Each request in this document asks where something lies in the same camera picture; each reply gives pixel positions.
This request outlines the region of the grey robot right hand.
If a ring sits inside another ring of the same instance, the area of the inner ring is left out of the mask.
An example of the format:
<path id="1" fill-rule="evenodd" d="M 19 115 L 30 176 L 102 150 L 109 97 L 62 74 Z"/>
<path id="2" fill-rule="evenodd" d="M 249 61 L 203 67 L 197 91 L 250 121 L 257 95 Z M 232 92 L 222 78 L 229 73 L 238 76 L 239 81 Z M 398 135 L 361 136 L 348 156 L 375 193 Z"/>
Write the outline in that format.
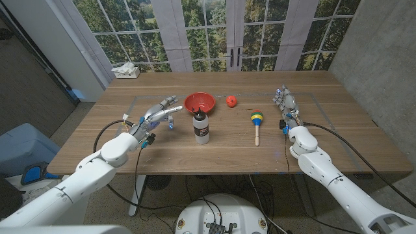
<path id="1" fill-rule="evenodd" d="M 303 126 L 303 121 L 299 115 L 298 104 L 290 90 L 284 84 L 282 88 L 276 90 L 276 94 L 272 100 L 282 112 L 285 127 L 280 124 L 281 129 L 286 129 L 289 132 L 294 127 Z"/>

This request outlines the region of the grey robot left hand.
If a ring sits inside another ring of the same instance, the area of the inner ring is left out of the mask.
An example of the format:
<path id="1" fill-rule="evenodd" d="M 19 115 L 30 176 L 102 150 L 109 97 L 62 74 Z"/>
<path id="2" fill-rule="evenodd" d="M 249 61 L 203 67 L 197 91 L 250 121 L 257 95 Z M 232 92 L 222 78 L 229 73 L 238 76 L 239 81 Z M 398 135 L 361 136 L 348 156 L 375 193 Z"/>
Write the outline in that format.
<path id="1" fill-rule="evenodd" d="M 133 135 L 138 142 L 142 142 L 161 122 L 168 122 L 168 127 L 173 129 L 174 119 L 172 113 L 183 110 L 181 105 L 171 107 L 177 101 L 177 96 L 169 96 L 159 104 L 150 107 L 140 118 L 139 123 L 129 130 L 129 134 Z"/>

